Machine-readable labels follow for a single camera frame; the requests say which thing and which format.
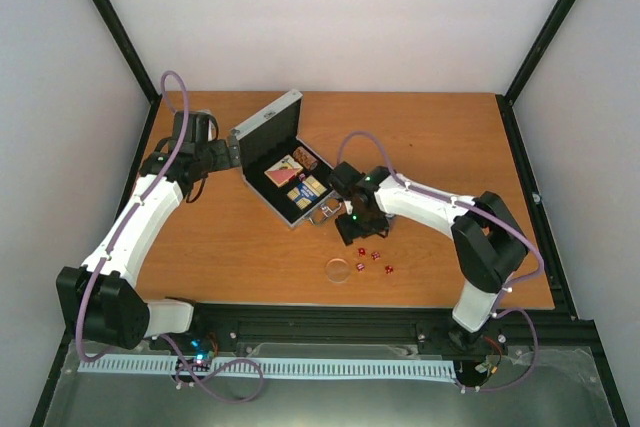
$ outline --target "black metal frame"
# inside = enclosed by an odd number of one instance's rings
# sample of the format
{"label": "black metal frame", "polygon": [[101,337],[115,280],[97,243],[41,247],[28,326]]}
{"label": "black metal frame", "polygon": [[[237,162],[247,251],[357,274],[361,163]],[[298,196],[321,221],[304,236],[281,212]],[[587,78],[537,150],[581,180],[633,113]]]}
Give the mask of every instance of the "black metal frame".
{"label": "black metal frame", "polygon": [[[560,263],[544,205],[537,195],[537,186],[527,153],[520,136],[513,105],[531,77],[535,67],[560,28],[564,18],[576,0],[558,0],[536,38],[531,50],[518,70],[505,95],[497,95],[503,124],[538,246],[546,262],[546,274],[551,287],[555,309],[532,311],[541,345],[586,346],[594,360],[614,418],[618,425],[629,425],[620,396],[615,386],[600,338],[592,321],[577,319],[575,305]],[[147,117],[131,171],[125,185],[118,213],[126,204],[137,170],[141,164],[146,144],[155,121],[160,96],[140,61],[124,27],[109,0],[93,0],[116,44],[127,60],[150,103]],[[336,307],[278,307],[278,306],[229,306],[198,304],[195,317],[218,333],[222,349],[242,354],[246,347],[261,342],[309,342],[309,343],[384,343],[411,344],[422,350],[421,332],[439,325],[450,318],[447,309],[392,309],[392,308],[336,308]],[[492,328],[507,333],[512,345],[526,345],[530,340],[529,328],[516,314],[499,321],[492,321]],[[47,383],[45,384],[32,425],[43,425],[49,403],[65,354],[72,336],[65,333]]]}

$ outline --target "wooden table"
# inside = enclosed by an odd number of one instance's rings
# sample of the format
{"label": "wooden table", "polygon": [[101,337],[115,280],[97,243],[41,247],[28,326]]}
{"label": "wooden table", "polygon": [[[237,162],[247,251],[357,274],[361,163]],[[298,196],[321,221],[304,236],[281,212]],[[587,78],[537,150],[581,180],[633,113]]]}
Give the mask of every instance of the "wooden table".
{"label": "wooden table", "polygon": [[[210,109],[222,136],[281,95],[280,92],[192,92],[191,107]],[[170,94],[176,106],[178,93]],[[149,153],[170,135],[172,116],[160,106]],[[385,144],[396,170],[418,182],[460,194],[499,194],[533,239],[520,184],[495,97],[491,94],[304,93],[299,135],[335,162],[341,140],[368,130]],[[374,145],[354,138],[345,160],[362,171],[382,164]],[[357,248],[378,250],[357,272]],[[334,257],[353,270],[331,282]],[[392,265],[394,272],[385,274]],[[518,275],[536,267],[527,257]],[[212,174],[202,197],[181,205],[151,248],[138,282],[150,299],[166,296],[207,302],[342,306],[453,307],[463,276],[453,243],[408,219],[397,219],[387,239],[371,237],[345,247],[333,224],[304,223],[294,231],[244,184],[239,169]],[[544,276],[508,295],[503,306],[551,309]]]}

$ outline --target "robotic arm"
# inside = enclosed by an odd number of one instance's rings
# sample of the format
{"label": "robotic arm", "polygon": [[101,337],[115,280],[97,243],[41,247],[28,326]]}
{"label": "robotic arm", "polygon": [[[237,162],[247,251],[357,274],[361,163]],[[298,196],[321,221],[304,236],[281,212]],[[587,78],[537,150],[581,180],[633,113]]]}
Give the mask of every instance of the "robotic arm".
{"label": "robotic arm", "polygon": [[[73,331],[91,275],[101,269],[84,315],[85,339],[132,349],[146,337],[184,332],[191,324],[193,305],[189,302],[164,299],[145,303],[135,291],[144,258],[169,215],[185,198],[187,203],[196,200],[190,199],[194,186],[201,182],[201,192],[209,173],[239,166],[237,148],[217,139],[215,118],[196,112],[188,115],[184,141],[173,163],[157,180],[177,145],[183,116],[182,112],[175,114],[172,136],[162,139],[143,162],[131,199],[98,248],[82,267],[65,267],[58,275],[62,313]],[[164,153],[167,144],[169,153]],[[155,187],[145,196],[154,182]]]}
{"label": "robotic arm", "polygon": [[479,198],[454,196],[417,184],[400,174],[397,177],[402,183],[385,167],[376,167],[364,174],[346,162],[334,169],[329,183],[347,205],[347,213],[336,219],[342,240],[349,245],[360,237],[386,237],[389,219],[395,215],[408,217],[446,235],[454,242],[465,277],[453,319],[469,333],[479,331],[489,318],[502,286],[520,267],[528,251],[507,231],[475,213],[419,191],[464,201],[521,232],[518,224],[496,194],[485,192]]}

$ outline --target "black cable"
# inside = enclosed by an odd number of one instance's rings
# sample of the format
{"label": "black cable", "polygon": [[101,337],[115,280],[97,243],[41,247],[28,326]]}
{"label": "black cable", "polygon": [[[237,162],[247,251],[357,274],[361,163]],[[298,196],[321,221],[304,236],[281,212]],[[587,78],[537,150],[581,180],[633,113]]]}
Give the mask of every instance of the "black cable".
{"label": "black cable", "polygon": [[204,190],[204,184],[206,182],[207,182],[206,177],[200,181],[200,188],[198,189],[198,193],[193,199],[191,198],[191,192],[189,192],[189,195],[187,196],[187,200],[185,201],[187,204],[193,204],[196,200],[200,198],[200,196],[202,195],[202,191]]}

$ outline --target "brown surface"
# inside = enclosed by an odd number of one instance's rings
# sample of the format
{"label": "brown surface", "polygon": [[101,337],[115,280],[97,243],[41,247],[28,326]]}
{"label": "brown surface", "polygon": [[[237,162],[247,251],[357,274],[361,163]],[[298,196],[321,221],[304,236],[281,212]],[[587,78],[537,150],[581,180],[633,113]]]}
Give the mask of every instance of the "brown surface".
{"label": "brown surface", "polygon": [[[171,99],[180,105],[175,93]],[[192,108],[210,109],[220,131],[260,110],[277,92],[195,92]],[[149,146],[171,132],[172,117],[160,107]],[[396,169],[418,182],[460,194],[485,190],[505,200],[525,234],[533,238],[524,199],[498,113],[490,94],[304,94],[300,137],[335,162],[350,131],[368,130],[385,144]],[[367,171],[381,164],[366,139],[354,138],[346,160]],[[367,255],[357,272],[357,248]],[[353,270],[335,284],[325,274],[334,257]],[[394,272],[385,274],[385,265]],[[519,274],[535,269],[531,255]],[[161,230],[142,269],[138,291],[147,299],[165,296],[199,301],[452,307],[463,277],[453,243],[443,235],[398,219],[388,239],[356,241],[345,247],[332,221],[305,222],[290,231],[243,183],[238,169],[212,174],[202,197],[183,204]],[[503,306],[553,308],[544,276],[519,285]]]}

